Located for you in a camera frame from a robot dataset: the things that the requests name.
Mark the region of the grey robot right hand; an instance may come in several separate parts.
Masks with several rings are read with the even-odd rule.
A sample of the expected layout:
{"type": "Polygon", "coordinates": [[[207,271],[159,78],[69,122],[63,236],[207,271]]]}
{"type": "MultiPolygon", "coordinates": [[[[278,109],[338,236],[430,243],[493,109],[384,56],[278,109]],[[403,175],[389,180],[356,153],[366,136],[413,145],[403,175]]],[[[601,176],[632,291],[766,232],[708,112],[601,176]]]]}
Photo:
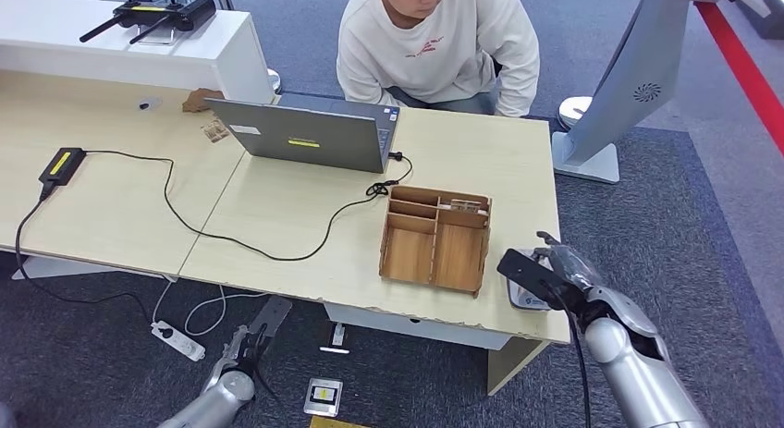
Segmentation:
{"type": "Polygon", "coordinates": [[[579,290],[596,287],[604,283],[598,270],[571,246],[561,243],[545,231],[537,231],[544,247],[533,250],[533,259],[537,263],[547,260],[553,273],[574,285],[579,290]]]}

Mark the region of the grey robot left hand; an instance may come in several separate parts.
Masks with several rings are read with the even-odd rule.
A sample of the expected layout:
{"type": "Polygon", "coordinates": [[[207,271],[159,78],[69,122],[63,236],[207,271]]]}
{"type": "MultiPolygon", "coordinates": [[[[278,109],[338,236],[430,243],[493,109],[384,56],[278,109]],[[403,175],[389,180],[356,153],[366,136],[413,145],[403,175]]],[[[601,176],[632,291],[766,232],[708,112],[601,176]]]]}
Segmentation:
{"type": "Polygon", "coordinates": [[[240,325],[233,334],[232,340],[224,345],[222,356],[214,364],[202,386],[201,393],[216,385],[224,373],[240,371],[251,379],[257,380],[266,392],[273,395],[271,386],[267,384],[259,369],[261,354],[258,348],[265,337],[266,329],[267,324],[262,324],[255,330],[247,325],[240,325]]]}

